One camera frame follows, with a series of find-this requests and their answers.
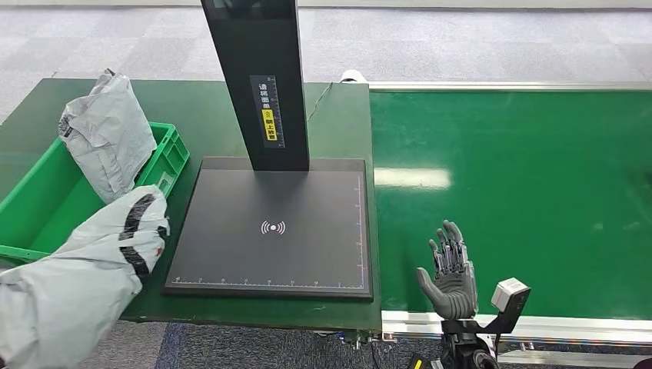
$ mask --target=black pole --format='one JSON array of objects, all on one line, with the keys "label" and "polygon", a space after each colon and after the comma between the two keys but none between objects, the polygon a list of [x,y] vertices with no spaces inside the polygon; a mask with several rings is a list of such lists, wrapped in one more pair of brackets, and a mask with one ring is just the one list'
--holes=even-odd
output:
[{"label": "black pole", "polygon": [[296,1],[201,4],[251,166],[256,171],[307,171]]}]

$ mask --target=cable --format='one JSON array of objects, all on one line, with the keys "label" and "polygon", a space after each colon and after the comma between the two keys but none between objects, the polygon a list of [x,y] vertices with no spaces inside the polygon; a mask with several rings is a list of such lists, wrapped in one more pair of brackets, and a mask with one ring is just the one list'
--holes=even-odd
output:
[{"label": "cable", "polygon": [[378,359],[376,358],[376,350],[374,349],[374,342],[372,341],[370,343],[371,346],[371,358],[374,360],[374,365],[376,369],[381,369],[380,364],[378,363]]},{"label": "cable", "polygon": [[319,105],[319,102],[321,101],[321,99],[324,98],[324,96],[326,95],[326,92],[328,92],[331,89],[331,87],[333,87],[333,83],[334,82],[331,82],[331,83],[328,84],[328,86],[326,86],[324,91],[321,93],[321,96],[317,99],[317,102],[314,103],[314,107],[312,108],[312,112],[308,116],[308,119],[306,119],[306,122],[309,122],[310,118],[312,118],[312,115],[314,115],[314,113],[317,111],[317,105]]},{"label": "cable", "polygon": [[496,356],[498,356],[498,343],[501,341],[501,334],[496,334],[496,339],[494,340],[494,349],[496,350]]}]

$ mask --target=white lines on ruler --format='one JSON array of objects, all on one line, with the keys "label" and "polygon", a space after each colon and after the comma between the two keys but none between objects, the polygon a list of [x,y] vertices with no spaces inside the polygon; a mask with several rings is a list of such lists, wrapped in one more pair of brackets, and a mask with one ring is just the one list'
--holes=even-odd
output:
[{"label": "white lines on ruler", "polygon": [[364,288],[364,255],[362,254],[362,183],[360,180],[360,175],[358,175],[358,226],[360,227],[360,288]]},{"label": "white lines on ruler", "polygon": [[363,286],[360,287],[342,287],[341,283],[338,286],[306,286],[303,284],[255,284],[255,283],[213,283],[213,282],[182,282],[182,281],[172,281],[173,284],[208,284],[208,285],[219,285],[219,286],[248,286],[248,287],[290,287],[290,288],[330,288],[330,289],[345,289],[345,290],[361,290]]},{"label": "white lines on ruler", "polygon": [[278,132],[280,133],[278,136],[281,136],[281,147],[285,148],[285,134],[283,132],[283,119],[281,118],[281,102],[278,97],[278,86],[276,85],[276,76],[272,79],[272,83],[274,84],[274,95],[276,96],[276,111],[278,112],[278,117],[276,117],[276,120],[278,121]]}]

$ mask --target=black scanning platform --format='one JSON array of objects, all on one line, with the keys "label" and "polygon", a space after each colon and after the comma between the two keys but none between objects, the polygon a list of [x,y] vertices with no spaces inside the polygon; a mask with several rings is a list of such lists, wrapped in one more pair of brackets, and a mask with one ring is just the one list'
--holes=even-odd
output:
[{"label": "black scanning platform", "polygon": [[204,158],[165,294],[373,299],[361,159]]}]

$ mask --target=black stand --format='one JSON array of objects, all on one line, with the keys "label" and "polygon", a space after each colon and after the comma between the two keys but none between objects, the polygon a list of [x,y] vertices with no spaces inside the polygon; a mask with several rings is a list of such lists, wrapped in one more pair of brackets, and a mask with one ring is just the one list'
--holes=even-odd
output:
[{"label": "black stand", "polygon": [[251,166],[255,171],[307,171],[296,0],[201,4]]},{"label": "black stand", "polygon": [[523,306],[530,295],[530,288],[512,295],[504,311],[486,327],[476,321],[442,321],[441,365],[444,369],[493,369],[498,368],[494,350],[477,334],[495,334],[497,349],[501,334],[514,330]]}]

